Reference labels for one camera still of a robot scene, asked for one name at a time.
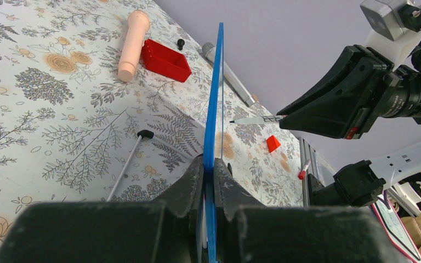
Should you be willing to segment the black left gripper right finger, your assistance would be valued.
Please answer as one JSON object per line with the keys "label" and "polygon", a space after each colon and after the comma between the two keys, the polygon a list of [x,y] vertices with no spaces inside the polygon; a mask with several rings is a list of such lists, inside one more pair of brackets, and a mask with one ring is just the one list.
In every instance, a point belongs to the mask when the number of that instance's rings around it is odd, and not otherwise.
{"label": "black left gripper right finger", "polygon": [[370,209],[268,207],[216,159],[221,262],[407,262]]}

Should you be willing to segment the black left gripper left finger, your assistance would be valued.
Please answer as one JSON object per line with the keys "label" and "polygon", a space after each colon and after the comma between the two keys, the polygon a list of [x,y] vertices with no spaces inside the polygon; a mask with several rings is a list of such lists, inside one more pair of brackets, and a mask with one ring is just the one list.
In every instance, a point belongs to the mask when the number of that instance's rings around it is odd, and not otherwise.
{"label": "black left gripper left finger", "polygon": [[202,156],[151,201],[40,203],[0,247],[0,262],[202,262]]}

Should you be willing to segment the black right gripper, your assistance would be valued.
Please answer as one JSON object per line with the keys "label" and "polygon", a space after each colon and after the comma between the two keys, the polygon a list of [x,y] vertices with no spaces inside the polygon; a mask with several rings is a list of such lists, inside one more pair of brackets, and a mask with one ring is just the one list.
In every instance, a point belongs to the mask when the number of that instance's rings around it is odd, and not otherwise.
{"label": "black right gripper", "polygon": [[333,139],[359,139],[377,119],[373,110],[394,63],[370,47],[343,49],[330,70],[305,94],[278,111],[279,127]]}

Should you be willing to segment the green whiteboard marker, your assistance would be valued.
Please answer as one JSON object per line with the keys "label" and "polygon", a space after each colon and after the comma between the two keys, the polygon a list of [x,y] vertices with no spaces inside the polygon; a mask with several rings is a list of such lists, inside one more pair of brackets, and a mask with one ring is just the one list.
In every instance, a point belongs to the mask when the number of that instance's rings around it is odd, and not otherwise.
{"label": "green whiteboard marker", "polygon": [[231,120],[233,124],[265,124],[265,123],[278,123],[284,119],[287,115],[273,115],[273,116],[259,116],[259,117],[248,117]]}

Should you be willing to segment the blue framed whiteboard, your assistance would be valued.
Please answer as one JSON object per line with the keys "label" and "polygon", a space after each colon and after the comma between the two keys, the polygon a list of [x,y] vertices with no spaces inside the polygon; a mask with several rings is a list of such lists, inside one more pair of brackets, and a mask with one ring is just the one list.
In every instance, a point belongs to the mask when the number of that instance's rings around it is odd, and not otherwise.
{"label": "blue framed whiteboard", "polygon": [[245,192],[214,156],[223,57],[219,26],[203,153],[174,184],[149,184],[149,199],[108,205],[107,214],[127,228],[117,230],[119,240],[107,262],[236,262],[235,214]]}

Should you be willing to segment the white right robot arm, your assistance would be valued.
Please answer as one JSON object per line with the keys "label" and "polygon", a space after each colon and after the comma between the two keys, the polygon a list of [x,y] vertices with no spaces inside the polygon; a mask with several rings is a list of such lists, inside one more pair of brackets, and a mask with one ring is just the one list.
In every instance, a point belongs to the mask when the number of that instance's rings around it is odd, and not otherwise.
{"label": "white right robot arm", "polygon": [[[378,118],[413,118],[421,124],[421,48],[413,67],[384,53],[347,46],[325,76],[279,111],[282,129],[333,139],[359,139]],[[341,168],[333,183],[309,189],[312,206],[364,207],[384,190],[421,171],[421,141],[389,155]]]}

